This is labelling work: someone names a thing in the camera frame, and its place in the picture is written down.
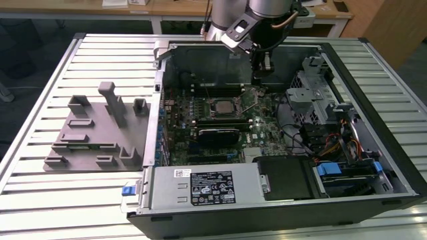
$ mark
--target red wire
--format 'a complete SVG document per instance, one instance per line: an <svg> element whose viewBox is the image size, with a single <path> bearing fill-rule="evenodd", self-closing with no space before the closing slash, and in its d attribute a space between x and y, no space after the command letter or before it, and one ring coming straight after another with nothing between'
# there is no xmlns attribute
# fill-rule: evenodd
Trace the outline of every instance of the red wire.
<svg viewBox="0 0 427 240"><path fill-rule="evenodd" d="M324 145L324 147L327 147L328 146L328 144L330 144L330 137L332 137L332 136L339 136L340 134L339 133L332 133L332 134L330 134L328 136L327 136L327 138L326 138L326 145Z"/></svg>

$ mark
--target warning label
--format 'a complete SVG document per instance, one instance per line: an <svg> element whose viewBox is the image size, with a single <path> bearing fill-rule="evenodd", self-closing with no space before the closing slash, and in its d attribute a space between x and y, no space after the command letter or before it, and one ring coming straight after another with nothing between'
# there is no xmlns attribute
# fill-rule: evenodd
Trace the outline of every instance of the warning label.
<svg viewBox="0 0 427 240"><path fill-rule="evenodd" d="M191 173L189 189L193 206L236 203L231 171Z"/></svg>

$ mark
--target white paper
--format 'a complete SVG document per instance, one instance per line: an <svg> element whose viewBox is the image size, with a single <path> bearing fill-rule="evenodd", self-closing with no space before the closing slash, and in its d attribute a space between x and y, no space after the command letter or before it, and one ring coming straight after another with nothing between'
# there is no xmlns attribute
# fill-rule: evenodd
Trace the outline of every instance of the white paper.
<svg viewBox="0 0 427 240"><path fill-rule="evenodd" d="M103 0L103 9L125 9L128 7L128 0Z"/></svg>
<svg viewBox="0 0 427 240"><path fill-rule="evenodd" d="M304 7L318 6L318 5L322 5L322 4L324 4L323 0L310 0L310 1L303 1L302 2L302 5Z"/></svg>

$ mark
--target blue tab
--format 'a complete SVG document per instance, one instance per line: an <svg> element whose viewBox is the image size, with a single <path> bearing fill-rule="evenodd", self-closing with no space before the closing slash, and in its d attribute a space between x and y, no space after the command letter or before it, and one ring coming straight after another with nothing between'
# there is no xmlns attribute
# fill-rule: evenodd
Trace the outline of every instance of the blue tab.
<svg viewBox="0 0 427 240"><path fill-rule="evenodd" d="M121 196L135 196L136 195L136 186L124 186L121 188Z"/></svg>
<svg viewBox="0 0 427 240"><path fill-rule="evenodd" d="M335 162L322 163L316 168L320 176L328 174L342 174L340 166Z"/></svg>
<svg viewBox="0 0 427 240"><path fill-rule="evenodd" d="M342 169L338 163L328 162L328 163L322 163L320 165L323 166L326 174L342 174Z"/></svg>
<svg viewBox="0 0 427 240"><path fill-rule="evenodd" d="M318 166L316 168L318 168L318 173L319 173L320 176L323 176L324 174L327 174L327 173L326 173L326 170L323 169L322 166Z"/></svg>
<svg viewBox="0 0 427 240"><path fill-rule="evenodd" d="M383 166L379 161L374 162L374 167L375 167L378 173L383 171Z"/></svg>

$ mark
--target black wire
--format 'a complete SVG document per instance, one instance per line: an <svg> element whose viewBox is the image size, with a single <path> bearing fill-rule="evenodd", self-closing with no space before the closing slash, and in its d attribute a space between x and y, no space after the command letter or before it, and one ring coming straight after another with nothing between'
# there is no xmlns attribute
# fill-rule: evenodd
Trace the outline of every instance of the black wire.
<svg viewBox="0 0 427 240"><path fill-rule="evenodd" d="M283 31L283 36L280 38L280 40L269 47L265 48L257 48L255 49L255 52L257 53L264 53L264 52L269 52L271 50L273 50L287 39L287 37L290 36L290 32L294 28L294 23L295 23L295 19L292 20L292 22L286 26L284 31Z"/></svg>
<svg viewBox="0 0 427 240"><path fill-rule="evenodd" d="M208 11L208 16L207 16L205 22L209 21L209 18L211 18L211 16L212 16L212 8L213 8L213 6L211 6L211 10Z"/></svg>
<svg viewBox="0 0 427 240"><path fill-rule="evenodd" d="M295 136L299 135L299 134L300 134L300 133L298 132L298 133L295 133L294 136L292 136L292 149L295 148L295 139L296 139Z"/></svg>
<svg viewBox="0 0 427 240"><path fill-rule="evenodd" d="M314 151L311 151L311 149L302 143L302 141L298 140L295 137L292 137L292 135L288 134L287 131L283 130L283 128L284 128L284 126L287 126L287 124L284 124L283 127L280 126L280 123L279 123L279 106L280 106L280 104L282 104L282 99L284 98L286 94L287 94L287 93L284 92L284 94L282 95L282 97L280 97L280 99L279 99L277 106L276 106L276 108L275 108L275 121L276 121L276 123L277 123L277 126L280 127L280 130L282 130L283 134L284 134L288 138L291 138L291 139L303 147L303 149L306 150L306 153L307 153L308 155L314 155L314 154L315 154Z"/></svg>
<svg viewBox="0 0 427 240"><path fill-rule="evenodd" d="M295 1L296 2L296 11L300 11L303 8L302 2L300 1ZM283 36L282 39L269 47L267 48L261 48L261 49L255 49L255 52L259 53L264 53L264 52L269 52L271 50L273 50L287 39L287 37L290 36L291 30L294 29L294 23L296 21L298 16L294 18L294 20L290 22L290 24L283 28Z"/></svg>
<svg viewBox="0 0 427 240"><path fill-rule="evenodd" d="M11 144L12 144L12 141L8 141L8 140L0 140L0 144L3 144L3 145L11 145Z"/></svg>
<svg viewBox="0 0 427 240"><path fill-rule="evenodd" d="M208 21L209 3L211 3L211 0L207 0L205 13L204 13L204 21L203 21L204 24L207 24L207 21Z"/></svg>

